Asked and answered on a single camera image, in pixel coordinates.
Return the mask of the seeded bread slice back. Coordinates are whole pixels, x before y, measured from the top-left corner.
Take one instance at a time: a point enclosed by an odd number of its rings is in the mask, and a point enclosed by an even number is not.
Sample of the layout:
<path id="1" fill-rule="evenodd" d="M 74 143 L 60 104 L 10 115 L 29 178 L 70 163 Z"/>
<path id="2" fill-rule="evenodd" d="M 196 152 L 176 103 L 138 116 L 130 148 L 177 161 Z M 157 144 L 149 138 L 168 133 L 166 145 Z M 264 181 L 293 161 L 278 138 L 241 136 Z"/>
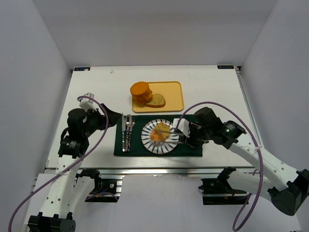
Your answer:
<path id="1" fill-rule="evenodd" d="M 154 130 L 156 132 L 160 132 L 163 134 L 164 136 L 164 141 L 169 137 L 169 132 L 170 132 L 170 127 L 168 124 L 164 123 L 164 122 L 160 122 L 159 124 L 157 124 L 154 128 Z"/>

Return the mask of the round bread bun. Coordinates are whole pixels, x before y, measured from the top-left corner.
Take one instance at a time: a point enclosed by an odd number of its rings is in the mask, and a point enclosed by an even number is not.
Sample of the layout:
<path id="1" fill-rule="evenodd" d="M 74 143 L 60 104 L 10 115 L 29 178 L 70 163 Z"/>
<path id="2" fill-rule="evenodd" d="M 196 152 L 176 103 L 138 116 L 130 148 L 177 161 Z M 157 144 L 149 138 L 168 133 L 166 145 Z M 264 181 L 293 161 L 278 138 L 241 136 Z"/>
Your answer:
<path id="1" fill-rule="evenodd" d="M 155 141 L 155 142 L 162 142 L 164 141 L 164 136 L 162 133 L 160 132 L 156 132 L 155 130 L 153 130 L 151 133 L 150 133 L 150 139 L 152 141 Z"/>

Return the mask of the metal tongs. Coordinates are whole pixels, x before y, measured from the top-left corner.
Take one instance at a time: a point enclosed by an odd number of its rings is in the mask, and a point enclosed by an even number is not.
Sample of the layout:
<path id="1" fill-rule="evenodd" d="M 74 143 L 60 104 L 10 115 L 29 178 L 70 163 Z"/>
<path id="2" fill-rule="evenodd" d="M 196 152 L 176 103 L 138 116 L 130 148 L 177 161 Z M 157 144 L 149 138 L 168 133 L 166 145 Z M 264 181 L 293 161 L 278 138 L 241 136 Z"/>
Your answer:
<path id="1" fill-rule="evenodd" d="M 188 139 L 179 129 L 173 131 L 153 130 L 153 132 L 154 142 L 158 144 L 185 144 Z"/>

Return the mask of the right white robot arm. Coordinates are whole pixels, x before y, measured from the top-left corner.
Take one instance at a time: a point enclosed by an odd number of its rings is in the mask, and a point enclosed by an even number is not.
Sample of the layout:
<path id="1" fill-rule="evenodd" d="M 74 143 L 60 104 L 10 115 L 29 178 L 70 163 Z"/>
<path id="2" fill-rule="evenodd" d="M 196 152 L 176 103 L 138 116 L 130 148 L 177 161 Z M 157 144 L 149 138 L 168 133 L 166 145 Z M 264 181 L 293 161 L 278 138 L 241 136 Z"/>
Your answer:
<path id="1" fill-rule="evenodd" d="M 208 107 L 194 113 L 190 122 L 182 116 L 174 125 L 183 133 L 181 142 L 200 147 L 208 141 L 239 155 L 259 171 L 259 176 L 226 167 L 218 180 L 231 189 L 239 189 L 269 200 L 282 213 L 293 216 L 309 196 L 309 171 L 297 170 L 258 146 L 249 129 L 221 119 Z"/>

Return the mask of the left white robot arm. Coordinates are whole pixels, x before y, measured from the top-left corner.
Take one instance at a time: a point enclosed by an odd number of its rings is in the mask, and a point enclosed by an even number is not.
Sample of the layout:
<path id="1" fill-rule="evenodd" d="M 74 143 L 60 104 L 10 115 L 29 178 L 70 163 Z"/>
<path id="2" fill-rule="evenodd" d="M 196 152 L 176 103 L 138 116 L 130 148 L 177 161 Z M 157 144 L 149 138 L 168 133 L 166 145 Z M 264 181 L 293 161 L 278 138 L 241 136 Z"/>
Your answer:
<path id="1" fill-rule="evenodd" d="M 51 182 L 39 213 L 30 216 L 28 220 L 31 232 L 75 231 L 75 218 L 80 206 L 91 192 L 100 191 L 98 170 L 86 169 L 78 172 L 82 157 L 89 147 L 88 138 L 96 131 L 105 131 L 115 126 L 122 116 L 104 104 L 100 104 L 100 109 L 103 113 L 86 102 L 69 111 L 68 126 L 60 139 L 56 179 Z"/>

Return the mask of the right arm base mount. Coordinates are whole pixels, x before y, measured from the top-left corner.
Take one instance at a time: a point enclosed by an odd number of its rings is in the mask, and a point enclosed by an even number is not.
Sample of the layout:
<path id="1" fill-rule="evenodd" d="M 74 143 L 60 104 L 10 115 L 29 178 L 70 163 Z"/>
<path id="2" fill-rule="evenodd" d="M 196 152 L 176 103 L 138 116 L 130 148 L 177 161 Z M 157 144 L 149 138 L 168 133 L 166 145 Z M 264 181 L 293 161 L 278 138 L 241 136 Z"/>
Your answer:
<path id="1" fill-rule="evenodd" d="M 227 182 L 233 171 L 236 171 L 236 168 L 225 167 L 216 178 L 201 179 L 198 189 L 202 194 L 203 205 L 242 205 L 246 203 L 249 194 L 243 190 L 231 188 Z"/>

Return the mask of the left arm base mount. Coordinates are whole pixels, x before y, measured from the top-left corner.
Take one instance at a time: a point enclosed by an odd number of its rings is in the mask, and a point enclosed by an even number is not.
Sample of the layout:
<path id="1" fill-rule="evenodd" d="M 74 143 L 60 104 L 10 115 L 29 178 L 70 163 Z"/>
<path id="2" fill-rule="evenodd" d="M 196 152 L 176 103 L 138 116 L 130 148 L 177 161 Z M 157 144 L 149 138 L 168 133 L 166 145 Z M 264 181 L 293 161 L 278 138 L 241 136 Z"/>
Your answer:
<path id="1" fill-rule="evenodd" d="M 94 182 L 94 189 L 85 199 L 87 203 L 116 203 L 122 190 L 122 178 L 115 175 L 101 174 L 96 169 L 84 169 L 76 174 L 74 186 L 82 177 L 87 176 Z"/>

